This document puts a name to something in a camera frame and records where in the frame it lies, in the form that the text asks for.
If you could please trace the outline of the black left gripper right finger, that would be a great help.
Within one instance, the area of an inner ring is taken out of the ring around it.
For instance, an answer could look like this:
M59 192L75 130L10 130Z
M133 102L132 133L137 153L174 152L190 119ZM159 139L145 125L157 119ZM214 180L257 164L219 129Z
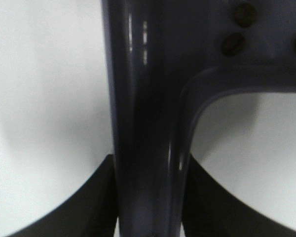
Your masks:
M293 230L232 195L196 161L185 156L182 224L187 237L296 237Z

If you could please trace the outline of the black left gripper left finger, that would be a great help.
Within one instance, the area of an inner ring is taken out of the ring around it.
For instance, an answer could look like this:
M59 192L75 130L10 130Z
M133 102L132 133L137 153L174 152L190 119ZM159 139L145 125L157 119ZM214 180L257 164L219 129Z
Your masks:
M113 155L59 207L15 237L112 237L118 217Z

